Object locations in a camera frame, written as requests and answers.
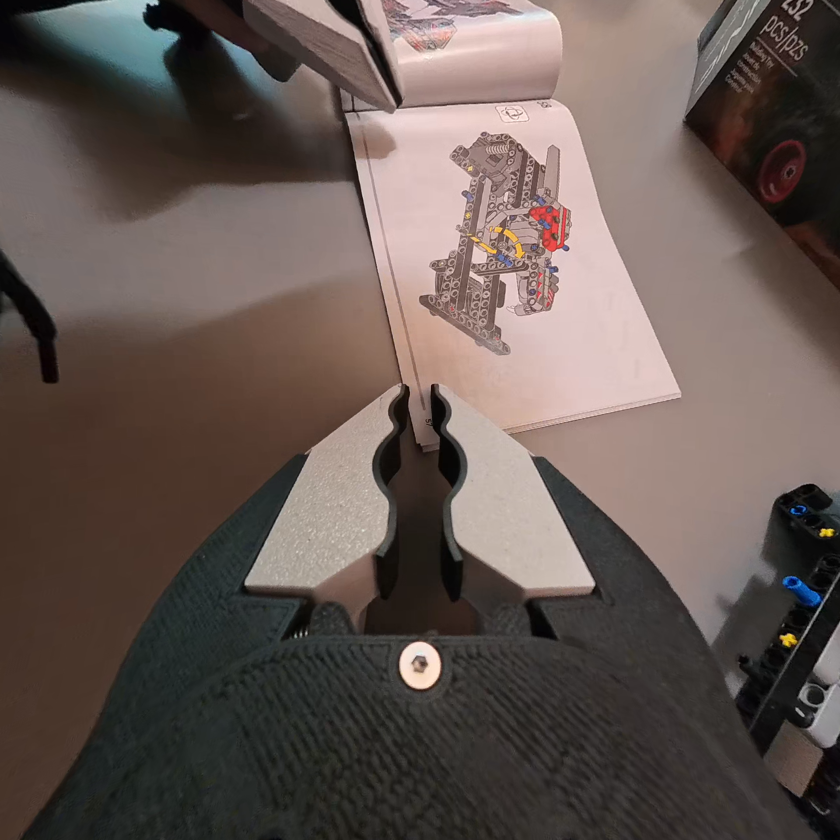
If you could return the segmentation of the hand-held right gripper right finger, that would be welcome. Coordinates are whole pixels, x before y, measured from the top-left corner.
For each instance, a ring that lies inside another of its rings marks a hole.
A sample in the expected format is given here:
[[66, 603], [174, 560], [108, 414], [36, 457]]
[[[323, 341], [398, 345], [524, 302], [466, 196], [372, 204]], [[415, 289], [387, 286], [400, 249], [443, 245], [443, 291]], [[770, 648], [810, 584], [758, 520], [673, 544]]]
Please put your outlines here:
[[534, 457], [446, 385], [430, 392], [442, 508], [441, 571], [451, 601], [526, 603], [590, 595], [587, 567]]

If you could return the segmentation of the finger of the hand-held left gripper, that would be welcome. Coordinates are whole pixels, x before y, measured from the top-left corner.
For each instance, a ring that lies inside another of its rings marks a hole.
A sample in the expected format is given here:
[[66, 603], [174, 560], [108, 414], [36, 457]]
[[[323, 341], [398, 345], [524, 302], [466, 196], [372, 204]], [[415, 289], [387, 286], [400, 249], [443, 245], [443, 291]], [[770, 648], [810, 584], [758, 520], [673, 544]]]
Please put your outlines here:
[[375, 109], [399, 108], [374, 62], [354, 1], [245, 1], [243, 14], [277, 51]]
[[354, 1], [360, 14], [360, 27], [371, 48], [374, 63], [395, 107], [403, 105], [403, 83], [383, 1]]

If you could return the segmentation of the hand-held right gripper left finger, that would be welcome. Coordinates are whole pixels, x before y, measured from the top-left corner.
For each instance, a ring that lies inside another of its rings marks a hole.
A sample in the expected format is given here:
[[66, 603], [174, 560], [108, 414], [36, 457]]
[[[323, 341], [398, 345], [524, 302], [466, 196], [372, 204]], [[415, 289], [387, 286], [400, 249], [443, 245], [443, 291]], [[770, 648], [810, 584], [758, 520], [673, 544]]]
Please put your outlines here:
[[247, 592], [367, 606], [398, 574], [396, 501], [408, 387], [394, 385], [312, 447], [255, 563]]

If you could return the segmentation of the white instruction booklet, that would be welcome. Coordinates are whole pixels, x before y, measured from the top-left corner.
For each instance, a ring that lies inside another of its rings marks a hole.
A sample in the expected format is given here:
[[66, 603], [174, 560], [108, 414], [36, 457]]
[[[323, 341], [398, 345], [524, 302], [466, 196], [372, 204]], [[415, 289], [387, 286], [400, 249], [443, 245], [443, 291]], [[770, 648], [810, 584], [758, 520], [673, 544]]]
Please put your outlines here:
[[403, 85], [342, 92], [416, 443], [431, 386], [509, 433], [679, 398], [606, 224], [563, 37], [533, 2], [383, 2]]

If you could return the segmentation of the toy brick vehicle model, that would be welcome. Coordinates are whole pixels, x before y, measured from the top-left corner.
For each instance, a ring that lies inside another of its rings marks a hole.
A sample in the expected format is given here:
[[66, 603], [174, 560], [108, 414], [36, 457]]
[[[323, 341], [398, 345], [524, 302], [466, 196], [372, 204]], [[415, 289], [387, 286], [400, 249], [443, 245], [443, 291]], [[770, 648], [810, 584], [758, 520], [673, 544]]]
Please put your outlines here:
[[766, 769], [819, 838], [839, 838], [839, 512], [815, 484], [788, 490], [773, 513], [803, 571], [761, 656], [740, 656], [736, 705]]

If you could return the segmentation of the black toy set box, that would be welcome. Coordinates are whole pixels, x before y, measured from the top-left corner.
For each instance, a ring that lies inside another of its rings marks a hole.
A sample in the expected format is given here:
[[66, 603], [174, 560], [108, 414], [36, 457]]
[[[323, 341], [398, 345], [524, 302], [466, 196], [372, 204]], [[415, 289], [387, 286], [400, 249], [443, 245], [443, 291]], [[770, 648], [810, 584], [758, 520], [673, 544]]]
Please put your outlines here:
[[839, 287], [839, 2], [721, 2], [684, 122]]

